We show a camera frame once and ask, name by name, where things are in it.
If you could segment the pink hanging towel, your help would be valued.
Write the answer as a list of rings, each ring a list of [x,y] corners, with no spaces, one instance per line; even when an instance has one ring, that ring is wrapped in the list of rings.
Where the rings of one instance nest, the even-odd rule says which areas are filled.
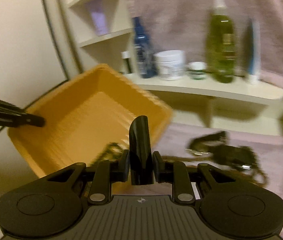
[[[140,17],[156,51],[181,49],[189,61],[206,58],[206,38],[213,0],[126,0]],[[225,0],[235,26],[237,75],[248,64],[248,22],[259,22],[261,80],[283,88],[283,0]]]

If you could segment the blue spray bottle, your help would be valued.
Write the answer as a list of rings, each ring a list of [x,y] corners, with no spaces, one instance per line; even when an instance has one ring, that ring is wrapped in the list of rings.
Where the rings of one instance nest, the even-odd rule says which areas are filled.
[[[153,59],[154,53],[152,45],[140,21],[140,17],[134,17],[133,24],[134,49],[139,74],[143,79],[149,79],[157,75],[157,69]]]

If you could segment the white cream jar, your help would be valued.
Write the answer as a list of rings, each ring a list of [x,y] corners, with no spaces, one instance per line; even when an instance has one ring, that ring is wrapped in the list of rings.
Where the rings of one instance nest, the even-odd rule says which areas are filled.
[[[184,76],[186,56],[183,50],[166,50],[154,55],[158,75],[163,80],[173,81]]]

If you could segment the dark beaded jewelry cluster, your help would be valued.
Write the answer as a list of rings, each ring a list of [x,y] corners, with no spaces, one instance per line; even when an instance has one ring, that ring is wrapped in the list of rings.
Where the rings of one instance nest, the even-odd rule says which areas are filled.
[[[260,187],[267,186],[267,174],[261,169],[258,158],[248,146],[220,145],[212,153],[214,163],[227,167],[227,171]]]

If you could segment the green oil spray bottle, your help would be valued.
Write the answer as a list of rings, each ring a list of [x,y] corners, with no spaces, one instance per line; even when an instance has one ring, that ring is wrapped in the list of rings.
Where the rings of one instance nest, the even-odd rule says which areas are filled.
[[[234,22],[225,0],[213,0],[206,39],[206,62],[214,79],[231,83],[237,60]]]

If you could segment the black white lip balm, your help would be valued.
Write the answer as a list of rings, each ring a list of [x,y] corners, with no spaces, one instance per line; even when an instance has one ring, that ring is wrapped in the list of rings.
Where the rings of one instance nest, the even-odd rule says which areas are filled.
[[[126,64],[127,67],[127,73],[128,74],[132,74],[132,67],[131,67],[131,63],[130,63],[130,54],[129,51],[122,51],[121,52],[121,58],[124,60],[124,63]]]

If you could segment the purple tube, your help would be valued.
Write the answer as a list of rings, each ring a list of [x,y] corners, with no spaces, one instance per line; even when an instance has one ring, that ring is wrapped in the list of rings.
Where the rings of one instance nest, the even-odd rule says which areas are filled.
[[[91,0],[86,3],[86,8],[92,18],[96,34],[98,36],[108,34],[109,29],[107,26],[106,15],[103,10],[102,0]]]

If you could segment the small white green jar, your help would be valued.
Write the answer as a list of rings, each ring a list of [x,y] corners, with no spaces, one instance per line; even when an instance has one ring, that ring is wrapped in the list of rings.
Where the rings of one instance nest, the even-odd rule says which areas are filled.
[[[206,78],[206,64],[204,62],[190,62],[188,64],[188,75],[193,80]]]

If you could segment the white wooden shelf unit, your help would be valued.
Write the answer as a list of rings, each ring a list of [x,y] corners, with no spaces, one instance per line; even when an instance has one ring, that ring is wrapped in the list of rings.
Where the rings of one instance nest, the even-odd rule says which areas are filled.
[[[168,81],[139,76],[133,51],[133,22],[126,0],[102,0],[109,33],[98,36],[86,8],[91,0],[58,0],[78,72],[107,64],[140,88],[165,101],[173,122],[238,132],[283,136],[283,89],[265,82],[251,85],[242,77],[220,83],[207,76],[196,81],[184,74]],[[132,74],[121,58],[129,51]]]

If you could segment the orange plastic tray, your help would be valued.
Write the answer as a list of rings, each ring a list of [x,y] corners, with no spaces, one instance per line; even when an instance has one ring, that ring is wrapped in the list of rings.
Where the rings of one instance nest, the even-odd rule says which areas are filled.
[[[38,177],[73,163],[91,164],[115,142],[128,148],[128,131],[137,116],[148,117],[154,145],[173,117],[165,102],[106,64],[99,64],[57,87],[29,107],[43,127],[9,128],[16,150]]]

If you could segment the blue white tube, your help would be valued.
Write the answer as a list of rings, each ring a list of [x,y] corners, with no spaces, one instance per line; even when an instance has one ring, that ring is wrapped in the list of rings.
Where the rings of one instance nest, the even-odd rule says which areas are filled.
[[[259,22],[254,18],[248,19],[244,38],[244,70],[246,81],[256,85],[261,70],[261,34]]]

